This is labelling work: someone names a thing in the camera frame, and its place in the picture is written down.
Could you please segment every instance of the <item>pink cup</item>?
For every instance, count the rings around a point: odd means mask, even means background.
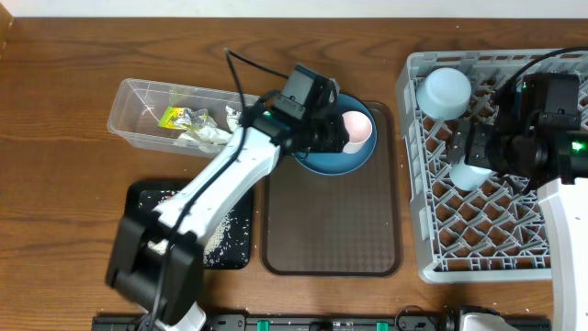
[[[349,143],[343,147],[343,153],[355,154],[371,136],[371,120],[366,114],[352,110],[343,113],[343,122],[349,133]]]

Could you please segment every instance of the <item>food wrapper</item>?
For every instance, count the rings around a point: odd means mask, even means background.
[[[168,107],[159,120],[159,126],[176,130],[199,130],[203,127],[217,127],[207,109],[194,111],[184,107]]]
[[[212,117],[208,115],[207,110],[202,110],[199,110],[196,113],[191,112],[190,110],[189,112],[186,111],[184,114],[180,114],[178,110],[170,110],[172,116],[170,116],[170,119],[167,120],[167,122],[173,123],[174,126],[179,124],[181,127],[178,129],[187,130],[177,137],[177,139],[174,141],[174,145],[182,147],[197,147],[200,151],[205,153],[220,153],[224,146],[231,139],[231,132],[235,131],[239,127],[239,118],[241,117],[241,112],[226,106],[225,110],[227,112],[227,125],[231,131],[226,132],[225,130],[218,128],[216,121],[214,121]],[[186,117],[186,114],[190,118],[191,124],[185,124],[185,120],[183,119]]]
[[[229,106],[225,107],[227,111],[227,124],[229,125],[229,130],[234,132],[239,127],[239,118],[241,117],[241,111],[237,111]]]
[[[232,134],[219,128],[203,127],[197,131],[186,131],[174,141],[174,145],[182,147],[196,146],[206,153],[219,153],[229,142]]]

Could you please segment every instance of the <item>brown serving tray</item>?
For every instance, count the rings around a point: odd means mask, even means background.
[[[272,273],[385,277],[399,269],[394,124],[388,107],[365,105],[378,141],[358,170],[321,176],[286,157],[267,180],[262,261]]]

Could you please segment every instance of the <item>white plastic cup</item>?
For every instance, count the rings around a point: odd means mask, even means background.
[[[371,136],[373,131],[371,120],[360,111],[347,111],[343,113],[343,122],[349,133],[349,143],[343,146],[343,153],[355,154]]]
[[[453,184],[459,189],[472,191],[484,184],[492,175],[493,171],[473,165],[466,165],[466,157],[461,156],[458,164],[451,165],[449,177]]]
[[[466,112],[471,96],[469,79],[459,70],[439,68],[416,90],[421,110],[437,120],[454,120]]]

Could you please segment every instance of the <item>black mount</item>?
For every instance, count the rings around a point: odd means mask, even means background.
[[[298,64],[282,91],[268,93],[244,112],[242,125],[270,136],[282,154],[341,153],[349,134],[337,111],[338,94],[334,80]]]
[[[496,99],[494,125],[460,120],[447,158],[496,171],[499,176],[528,177],[523,193],[560,177],[573,184],[588,177],[588,133],[580,132],[575,74],[528,74],[520,91],[506,86]]]
[[[127,206],[138,196],[131,186]],[[126,208],[108,262],[107,285],[142,307],[153,306],[163,262],[148,243],[159,243],[170,232],[158,218],[156,212]],[[204,291],[204,248],[196,240],[191,232],[179,234],[170,250],[159,309],[160,320],[167,325],[179,322]]]

